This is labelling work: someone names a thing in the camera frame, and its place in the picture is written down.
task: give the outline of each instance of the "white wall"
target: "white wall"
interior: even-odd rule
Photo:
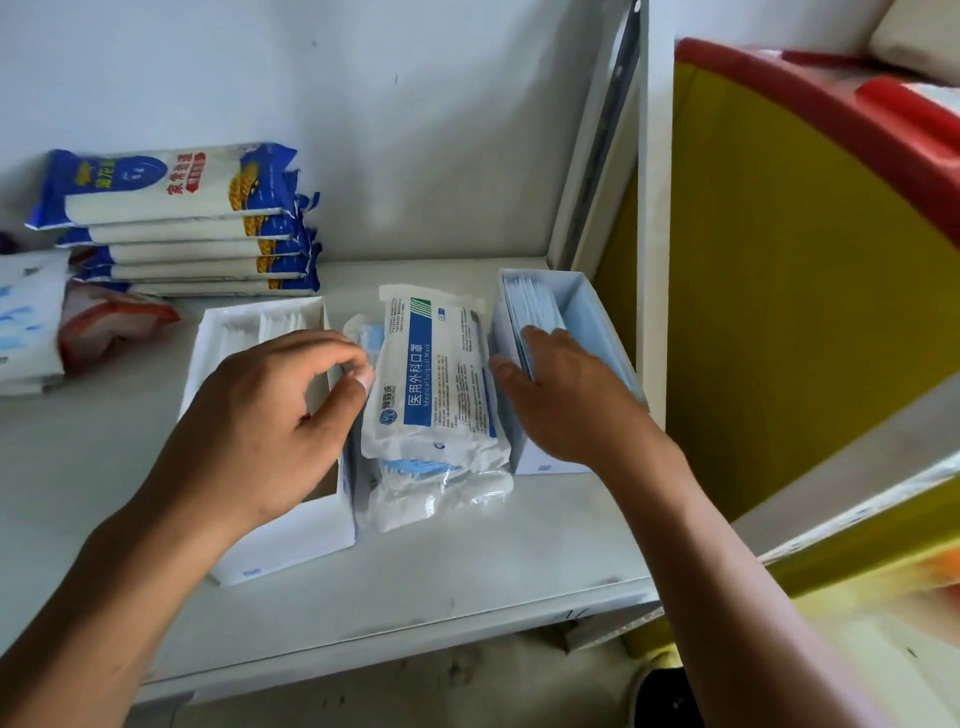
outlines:
[[[546,251],[594,0],[5,0],[0,226],[41,154],[272,139],[331,259]]]
[[[675,0],[677,37],[827,53],[866,49],[892,0]]]

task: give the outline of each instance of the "shelf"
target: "shelf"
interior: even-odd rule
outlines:
[[[377,288],[407,282],[480,296],[500,268],[542,258],[330,263],[331,324],[382,315]],[[0,400],[0,649],[57,586],[89,531],[122,505],[176,421],[194,319],[42,398]],[[466,508],[235,587],[205,580],[167,635],[138,700],[212,699],[655,598],[630,529],[593,475],[516,479],[502,504]]]

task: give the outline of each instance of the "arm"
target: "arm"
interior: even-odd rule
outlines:
[[[491,362],[527,434],[607,485],[643,551],[710,726],[891,725],[697,484],[613,372],[565,332],[527,328],[531,381]]]
[[[174,428],[143,486],[103,522],[0,659],[0,725],[120,725],[180,607],[242,536],[297,505],[343,448],[373,370],[328,331],[226,359]],[[306,411],[310,380],[341,377]]]

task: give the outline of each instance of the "logo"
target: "logo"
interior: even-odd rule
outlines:
[[[429,319],[433,315],[433,308],[427,299],[410,299],[410,312]]]

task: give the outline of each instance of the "white tissue package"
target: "white tissue package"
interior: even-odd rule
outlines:
[[[0,395],[39,394],[63,375],[57,346],[68,251],[0,256]]]
[[[364,410],[364,457],[476,473],[506,466],[510,444],[496,415],[483,302],[414,285],[381,286],[380,300],[385,336]]]

